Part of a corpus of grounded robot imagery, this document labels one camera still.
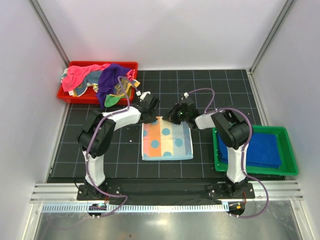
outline metal frame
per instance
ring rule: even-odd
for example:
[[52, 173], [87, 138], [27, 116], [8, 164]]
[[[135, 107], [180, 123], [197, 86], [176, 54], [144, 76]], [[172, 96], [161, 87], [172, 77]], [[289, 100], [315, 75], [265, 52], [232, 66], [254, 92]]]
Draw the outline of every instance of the metal frame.
[[[269, 193], [270, 201], [301, 201], [303, 200], [300, 187], [296, 180], [262, 181]], [[262, 186], [252, 181], [255, 192], [254, 199], [247, 201], [265, 201], [266, 194]], [[78, 189], [73, 183], [38, 183], [35, 185], [30, 203], [81, 203], [77, 200]], [[243, 199], [220, 199], [222, 202], [243, 201]]]
[[60, 57], [64, 61], [65, 66], [67, 67], [70, 63], [69, 58], [68, 58], [64, 48], [60, 44], [59, 39], [57, 38], [57, 35], [55, 34], [53, 28], [51, 27], [51, 25], [45, 15], [44, 11], [42, 10], [38, 0], [28, 0], [28, 1], [31, 4], [35, 14], [39, 18], [39, 21], [42, 23], [44, 30], [46, 31], [46, 33], [50, 37], [53, 45], [55, 46], [57, 52], [60, 55]]
[[289, 14], [289, 12], [295, 2], [296, 2], [296, 0], [286, 0], [285, 4], [283, 5], [279, 15], [277, 16], [277, 18], [273, 24], [268, 36], [266, 37], [264, 43], [262, 44], [262, 47], [260, 48], [259, 53], [257, 54], [257, 56], [255, 57], [255, 60], [253, 61], [252, 67], [250, 68], [251, 73], [253, 73], [256, 70], [258, 64], [260, 63], [261, 59], [265, 55], [265, 52], [267, 51], [270, 43], [274, 39], [276, 33], [278, 32], [279, 28], [281, 27], [282, 23], [284, 22], [285, 18]]
[[[57, 52], [59, 53], [60, 57], [64, 61], [65, 65], [68, 66], [70, 61], [69, 58], [63, 49], [62, 45], [60, 44], [59, 39], [57, 38], [53, 28], [51, 27], [46, 15], [44, 14], [38, 0], [28, 0], [31, 4], [32, 8], [34, 9], [36, 15], [38, 16], [40, 22], [42, 23], [45, 31], [47, 32], [48, 36], [50, 37], [53, 45], [55, 46]], [[255, 79], [254, 79], [254, 71], [256, 70], [258, 64], [260, 63], [261, 59], [263, 58], [265, 52], [267, 51], [269, 45], [271, 44], [272, 40], [274, 39], [276, 33], [278, 32], [279, 28], [281, 27], [284, 19], [290, 12], [292, 6], [296, 0], [287, 0], [283, 5], [279, 15], [277, 16], [267, 38], [265, 39], [259, 53], [257, 54], [252, 67], [247, 70], [248, 79], [252, 87], [253, 96], [255, 98], [257, 109], [259, 115], [261, 117], [261, 123], [265, 126], [268, 126], [268, 116], [264, 109], [264, 105], [261, 101], [259, 90], [256, 86]], [[66, 106], [64, 110], [64, 114], [61, 118], [59, 132], [57, 134], [57, 141], [54, 145], [51, 162], [50, 162], [50, 169], [47, 173], [47, 178], [50, 174], [52, 169], [56, 150], [59, 146], [59, 138], [63, 132], [64, 121], [67, 117], [69, 109], [69, 104]], [[301, 231], [301, 235], [304, 239], [314, 239], [312, 231], [310, 229], [310, 225], [308, 223], [308, 219], [306, 217], [306, 213], [303, 207], [303, 196], [300, 191], [298, 182], [296, 180], [286, 180], [286, 181], [263, 181], [265, 184], [270, 201], [291, 201], [291, 205], [294, 209], [294, 214], [298, 223], [298, 226]], [[263, 188], [257, 182], [252, 182], [254, 192], [256, 195], [255, 199], [248, 199], [248, 201], [265, 201], [266, 195]], [[30, 199], [30, 215], [28, 219], [28, 225], [26, 226], [23, 239], [24, 240], [32, 240], [35, 237], [37, 226], [40, 220], [40, 213], [43, 209], [43, 206], [46, 204], [51, 203], [61, 203], [64, 205], [74, 205], [80, 204], [84, 202], [80, 202], [76, 200], [78, 193], [78, 189], [74, 186], [73, 183], [41, 183], [36, 184], [31, 199]]]
[[70, 103], [65, 105], [64, 110], [63, 110], [63, 114], [61, 116], [61, 119], [60, 119], [60, 122], [59, 122], [59, 125], [58, 125], [58, 133], [57, 133], [55, 141], [54, 141], [54, 146], [53, 146], [53, 149], [52, 149], [50, 165], [49, 165], [49, 169], [48, 169], [48, 172], [46, 174], [46, 177], [45, 177], [45, 183], [47, 183], [47, 180], [48, 180], [48, 178], [49, 178], [49, 176], [51, 174], [51, 171], [52, 171], [54, 163], [55, 163], [55, 158], [56, 158], [58, 147], [59, 147], [59, 141], [60, 141], [60, 138], [61, 138], [63, 130], [64, 130], [64, 124], [65, 124], [66, 119], [67, 119], [69, 107], [70, 107]]
[[251, 89], [252, 89], [252, 94], [256, 103], [256, 107], [258, 109], [258, 113], [260, 115], [260, 119], [261, 119], [261, 124], [263, 126], [269, 126], [269, 122], [268, 122], [268, 117], [267, 117], [267, 113], [266, 110], [264, 108], [264, 105], [262, 103], [262, 100], [260, 98], [260, 93], [259, 93], [259, 89], [256, 85], [256, 81], [254, 79], [254, 75], [247, 69], [246, 73], [248, 75], [248, 79], [251, 85]]
[[[303, 196], [296, 180], [263, 181], [268, 190], [270, 201], [290, 201], [303, 239], [312, 240], [313, 234], [309, 227], [308, 219], [303, 209]], [[265, 191], [258, 182], [252, 182], [255, 199], [247, 201], [261, 202], [266, 200]], [[36, 184], [30, 199], [32, 209], [29, 215], [28, 225], [25, 229], [24, 240], [32, 240], [35, 237], [40, 213], [44, 208], [46, 211], [54, 209], [55, 213], [70, 212], [70, 209], [80, 209], [83, 205], [101, 203], [103, 201], [78, 201], [78, 189], [73, 183], [40, 183]], [[235, 201], [235, 199], [221, 199], [223, 202]], [[207, 206], [126, 206], [121, 213], [150, 213], [150, 212], [221, 212], [225, 211], [224, 205], [213, 207]]]

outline pink cloth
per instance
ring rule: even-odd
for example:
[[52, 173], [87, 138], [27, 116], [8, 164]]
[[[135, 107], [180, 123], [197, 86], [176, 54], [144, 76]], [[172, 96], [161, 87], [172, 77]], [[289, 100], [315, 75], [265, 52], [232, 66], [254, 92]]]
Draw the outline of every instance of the pink cloth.
[[109, 63], [103, 65], [93, 64], [90, 66], [70, 66], [68, 67], [66, 77], [62, 79], [62, 88], [64, 92], [73, 91], [84, 80], [85, 76], [92, 71], [101, 71], [109, 67]]
[[132, 69], [132, 70], [130, 70], [130, 71], [128, 71], [128, 72], [126, 73], [125, 77], [126, 77], [127, 79], [129, 79], [130, 81], [132, 81], [132, 80], [134, 79], [135, 72], [136, 72], [136, 71], [135, 71], [134, 69]]

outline polka dot towel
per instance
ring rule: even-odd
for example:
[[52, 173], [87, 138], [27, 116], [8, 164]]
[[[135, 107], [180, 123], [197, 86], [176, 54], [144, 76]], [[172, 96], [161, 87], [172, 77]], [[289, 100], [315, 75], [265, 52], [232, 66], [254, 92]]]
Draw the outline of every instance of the polka dot towel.
[[142, 124], [142, 160], [192, 159], [193, 148], [190, 128], [185, 122], [175, 125], [162, 120]]

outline black grid mat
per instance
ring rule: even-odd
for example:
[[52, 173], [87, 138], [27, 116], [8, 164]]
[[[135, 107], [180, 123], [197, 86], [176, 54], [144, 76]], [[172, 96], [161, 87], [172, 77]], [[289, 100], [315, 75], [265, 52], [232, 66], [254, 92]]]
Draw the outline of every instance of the black grid mat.
[[[245, 70], [165, 70], [138, 71], [139, 89], [151, 91], [160, 99], [158, 116], [165, 115], [184, 92], [199, 88], [213, 88], [214, 102], [210, 110], [235, 107], [247, 115], [253, 125], [260, 125], [260, 117]], [[212, 94], [190, 95], [203, 113]], [[75, 178], [85, 175], [84, 156], [77, 134], [88, 112], [96, 109], [112, 112], [123, 106], [100, 109], [98, 105], [71, 104], [68, 110], [50, 178]], [[179, 161], [143, 161], [141, 154], [141, 125], [133, 124], [114, 132], [110, 148], [104, 155], [107, 178], [222, 178], [224, 173], [214, 170], [212, 130], [192, 131], [193, 159]]]

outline white wall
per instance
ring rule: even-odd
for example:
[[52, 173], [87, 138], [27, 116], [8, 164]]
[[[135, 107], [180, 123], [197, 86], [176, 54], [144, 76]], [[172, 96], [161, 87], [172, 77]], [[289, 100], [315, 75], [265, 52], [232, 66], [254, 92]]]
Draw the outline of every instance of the white wall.
[[1, 3], [0, 36], [0, 238], [15, 240], [49, 169], [64, 65], [27, 0]]
[[297, 0], [254, 73], [270, 124], [288, 130], [314, 230], [320, 226], [319, 22], [320, 1]]
[[39, 0], [72, 60], [251, 67], [285, 0]]

